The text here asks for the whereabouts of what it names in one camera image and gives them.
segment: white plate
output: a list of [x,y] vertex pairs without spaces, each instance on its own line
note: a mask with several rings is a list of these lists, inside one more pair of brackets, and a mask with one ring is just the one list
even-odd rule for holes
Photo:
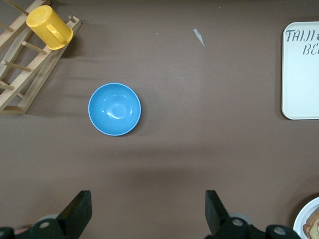
[[310,215],[319,209],[319,198],[315,198],[312,201],[308,202],[298,213],[295,223],[294,231],[300,236],[301,239],[308,239],[303,230],[303,225],[306,224],[306,220]]
[[294,22],[283,33],[282,112],[319,119],[319,22]]

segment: small paper scrap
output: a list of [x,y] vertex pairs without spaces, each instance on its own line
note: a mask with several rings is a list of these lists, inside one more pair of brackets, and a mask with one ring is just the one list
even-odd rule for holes
[[193,31],[195,32],[196,36],[198,37],[198,39],[200,40],[200,42],[203,44],[203,46],[205,46],[205,44],[204,44],[204,42],[203,42],[203,38],[202,38],[200,32],[199,32],[196,28],[195,28]]

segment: bowl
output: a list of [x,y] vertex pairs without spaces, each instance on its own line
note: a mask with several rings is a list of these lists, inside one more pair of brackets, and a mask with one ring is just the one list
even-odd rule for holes
[[306,224],[310,215],[319,209],[319,197],[308,202],[298,213],[294,222],[294,231],[301,239],[308,239],[303,230],[303,225]]
[[121,83],[108,83],[91,96],[89,117],[100,132],[119,136],[130,132],[139,122],[141,103],[136,93]]

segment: blue bowl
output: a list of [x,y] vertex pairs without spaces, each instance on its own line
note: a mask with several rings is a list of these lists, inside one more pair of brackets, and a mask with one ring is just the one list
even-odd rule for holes
[[130,132],[141,116],[141,103],[126,85],[109,83],[99,87],[89,101],[89,117],[100,132],[119,136]]

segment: plate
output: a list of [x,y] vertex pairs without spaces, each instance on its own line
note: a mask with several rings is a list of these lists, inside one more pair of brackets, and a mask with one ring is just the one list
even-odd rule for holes
[[294,231],[300,236],[301,239],[308,239],[303,230],[303,225],[310,215],[319,209],[319,197],[308,202],[298,213],[295,223]]
[[282,112],[319,119],[319,22],[294,22],[283,33]]
[[119,136],[130,132],[139,122],[141,103],[137,94],[121,83],[108,83],[91,96],[89,117],[100,132]]

